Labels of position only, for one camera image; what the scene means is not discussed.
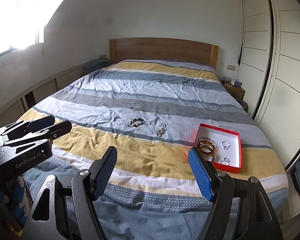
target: metal screw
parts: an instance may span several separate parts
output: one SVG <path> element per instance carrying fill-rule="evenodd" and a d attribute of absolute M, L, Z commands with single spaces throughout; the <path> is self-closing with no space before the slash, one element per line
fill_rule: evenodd
<path fill-rule="evenodd" d="M 217 171 L 217 175 L 219 177 L 224 177 L 224 176 L 226 176 L 226 173 L 224 171 Z"/>
<path fill-rule="evenodd" d="M 258 183 L 258 182 L 259 182 L 258 178 L 256 178 L 256 177 L 251 177 L 250 180 L 251 180 L 253 183 Z"/>
<path fill-rule="evenodd" d="M 82 171 L 80 171 L 80 175 L 81 176 L 86 176 L 86 175 L 88 175 L 88 173 L 89 173 L 89 171 L 88 170 L 82 170 Z"/>
<path fill-rule="evenodd" d="M 53 174 L 49 175 L 46 180 L 47 181 L 53 181 L 56 178 L 56 176 L 54 176 Z"/>

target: sliding wardrobe door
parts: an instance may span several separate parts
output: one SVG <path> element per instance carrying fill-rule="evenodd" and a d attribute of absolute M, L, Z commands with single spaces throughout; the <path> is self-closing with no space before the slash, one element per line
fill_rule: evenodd
<path fill-rule="evenodd" d="M 271 52 L 271 11 L 269 0 L 242 0 L 244 33 L 239 80 L 246 91 L 248 114 L 254 118 L 263 87 L 266 86 Z"/>
<path fill-rule="evenodd" d="M 297 0 L 274 0 L 273 4 L 277 71 L 256 121 L 283 166 L 289 168 L 300 155 L 300 5 Z"/>

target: red box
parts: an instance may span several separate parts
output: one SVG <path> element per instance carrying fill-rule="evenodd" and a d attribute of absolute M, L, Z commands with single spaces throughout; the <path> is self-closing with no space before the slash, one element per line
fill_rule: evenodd
<path fill-rule="evenodd" d="M 213 140 L 215 159 L 212 163 L 216 169 L 233 173 L 239 172 L 241 169 L 241 143 L 238 132 L 201 123 L 194 141 L 194 147 L 197 147 L 199 137 L 208 137 Z M 228 150 L 222 148 L 222 141 L 230 143 Z M 224 157 L 229 159 L 229 165 L 219 163 Z"/>

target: striped duvet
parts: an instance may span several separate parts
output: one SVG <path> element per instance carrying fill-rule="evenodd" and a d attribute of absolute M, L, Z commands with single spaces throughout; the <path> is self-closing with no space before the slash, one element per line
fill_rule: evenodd
<path fill-rule="evenodd" d="M 209 66 L 122 61 L 80 78 L 21 119 L 46 115 L 69 120 L 72 130 L 54 141 L 53 158 L 26 174 L 34 195 L 47 172 L 88 168 L 109 146 L 117 148 L 114 172 L 96 203 L 109 239 L 196 238 L 210 208 L 187 161 L 200 123 L 240 133 L 242 168 L 230 176 L 258 177 L 277 213 L 287 199 L 287 176 L 276 153 Z M 138 117 L 146 124 L 128 127 Z M 164 123 L 167 131 L 158 137 Z"/>

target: wardrobe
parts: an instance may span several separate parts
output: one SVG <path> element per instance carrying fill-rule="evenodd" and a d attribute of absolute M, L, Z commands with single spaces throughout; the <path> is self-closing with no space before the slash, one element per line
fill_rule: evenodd
<path fill-rule="evenodd" d="M 238 79 L 248 114 L 288 174 L 284 220 L 300 213 L 290 172 L 300 160 L 300 5 L 297 0 L 242 0 L 243 43 Z"/>

